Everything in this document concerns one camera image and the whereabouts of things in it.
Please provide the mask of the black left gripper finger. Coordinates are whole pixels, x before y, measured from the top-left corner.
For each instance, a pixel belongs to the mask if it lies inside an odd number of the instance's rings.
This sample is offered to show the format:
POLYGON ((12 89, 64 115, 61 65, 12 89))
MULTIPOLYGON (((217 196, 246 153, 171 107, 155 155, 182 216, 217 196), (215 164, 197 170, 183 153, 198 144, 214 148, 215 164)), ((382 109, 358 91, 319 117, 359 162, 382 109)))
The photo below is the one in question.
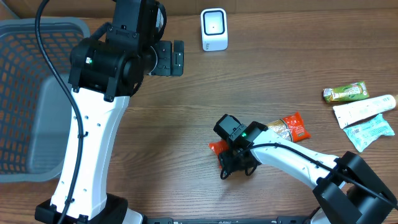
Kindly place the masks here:
POLYGON ((171 76, 181 77, 183 75, 183 69, 184 69, 184 60, 180 58, 174 59, 171 69, 171 76))
POLYGON ((183 59, 184 58, 184 41, 175 40, 174 41, 174 59, 183 59))

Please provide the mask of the orange noodle packet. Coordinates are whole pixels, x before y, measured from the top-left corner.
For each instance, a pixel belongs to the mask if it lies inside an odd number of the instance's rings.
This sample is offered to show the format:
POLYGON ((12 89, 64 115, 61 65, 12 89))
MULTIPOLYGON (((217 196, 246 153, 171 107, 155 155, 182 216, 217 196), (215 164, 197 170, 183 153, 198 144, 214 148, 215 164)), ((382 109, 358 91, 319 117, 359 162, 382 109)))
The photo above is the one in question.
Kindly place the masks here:
POLYGON ((218 142, 209 143, 208 147, 217 156, 219 153, 225 152, 232 148, 245 148, 246 145, 243 144, 244 139, 247 142, 251 141, 254 139, 256 133, 267 129, 274 131, 282 139, 291 142, 298 142, 311 137, 310 133, 305 129, 300 113, 296 112, 293 115, 286 116, 268 124, 262 124, 257 121, 253 121, 249 126, 246 126, 246 129, 243 131, 243 133, 234 141, 221 139, 218 142))

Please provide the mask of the white tube with gold cap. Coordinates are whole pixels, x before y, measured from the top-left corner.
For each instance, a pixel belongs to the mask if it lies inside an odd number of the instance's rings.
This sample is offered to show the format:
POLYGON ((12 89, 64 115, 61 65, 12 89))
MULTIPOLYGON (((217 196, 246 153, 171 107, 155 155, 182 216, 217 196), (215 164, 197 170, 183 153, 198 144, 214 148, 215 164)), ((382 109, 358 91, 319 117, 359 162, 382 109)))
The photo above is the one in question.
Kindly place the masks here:
POLYGON ((382 95, 333 107, 339 127, 344 129, 368 117, 393 110, 397 106, 397 95, 382 95))

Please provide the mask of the teal snack packet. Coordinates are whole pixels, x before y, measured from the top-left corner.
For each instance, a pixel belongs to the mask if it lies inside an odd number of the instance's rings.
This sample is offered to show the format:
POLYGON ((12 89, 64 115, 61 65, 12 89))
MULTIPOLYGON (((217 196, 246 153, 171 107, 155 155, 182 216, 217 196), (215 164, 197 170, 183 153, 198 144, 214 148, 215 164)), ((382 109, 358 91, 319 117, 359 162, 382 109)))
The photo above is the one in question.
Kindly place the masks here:
POLYGON ((381 136, 394 136, 395 132, 380 113, 373 119, 343 130, 358 152, 363 152, 381 136))

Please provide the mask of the green yellow snack packet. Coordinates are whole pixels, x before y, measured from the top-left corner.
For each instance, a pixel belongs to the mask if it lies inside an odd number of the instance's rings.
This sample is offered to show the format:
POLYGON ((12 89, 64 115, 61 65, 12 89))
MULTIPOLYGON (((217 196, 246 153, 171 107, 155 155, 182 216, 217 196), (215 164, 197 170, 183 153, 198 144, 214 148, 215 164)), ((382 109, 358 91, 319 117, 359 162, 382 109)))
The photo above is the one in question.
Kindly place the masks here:
POLYGON ((342 101, 359 101, 369 98, 369 92, 364 81, 351 83, 336 88, 325 88, 323 97, 327 103, 342 101))

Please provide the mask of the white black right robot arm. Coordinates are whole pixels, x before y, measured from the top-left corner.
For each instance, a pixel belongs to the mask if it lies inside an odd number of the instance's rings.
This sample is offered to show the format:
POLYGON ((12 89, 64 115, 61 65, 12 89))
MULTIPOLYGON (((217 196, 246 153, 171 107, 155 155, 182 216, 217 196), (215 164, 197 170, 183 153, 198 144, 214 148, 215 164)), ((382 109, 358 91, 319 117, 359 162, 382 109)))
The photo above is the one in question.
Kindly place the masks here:
POLYGON ((288 141, 266 125, 249 126, 229 116, 215 133, 229 149, 218 157, 221 179, 233 172, 250 176, 259 165, 276 167, 307 185, 319 209, 308 223, 382 223, 397 208, 397 199, 357 154, 342 157, 312 151, 288 141))

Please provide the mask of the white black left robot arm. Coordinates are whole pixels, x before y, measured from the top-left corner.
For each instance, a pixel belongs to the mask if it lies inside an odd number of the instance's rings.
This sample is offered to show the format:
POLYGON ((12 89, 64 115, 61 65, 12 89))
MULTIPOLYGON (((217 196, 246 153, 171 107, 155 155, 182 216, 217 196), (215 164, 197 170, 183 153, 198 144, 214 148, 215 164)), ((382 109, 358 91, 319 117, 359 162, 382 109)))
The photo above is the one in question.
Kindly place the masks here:
POLYGON ((37 221, 147 222, 106 184, 121 118, 144 77, 183 74, 184 43, 162 40, 166 24, 158 1, 117 0, 112 22, 72 48, 68 81, 58 81, 72 106, 66 154, 54 194, 35 209, 37 221))

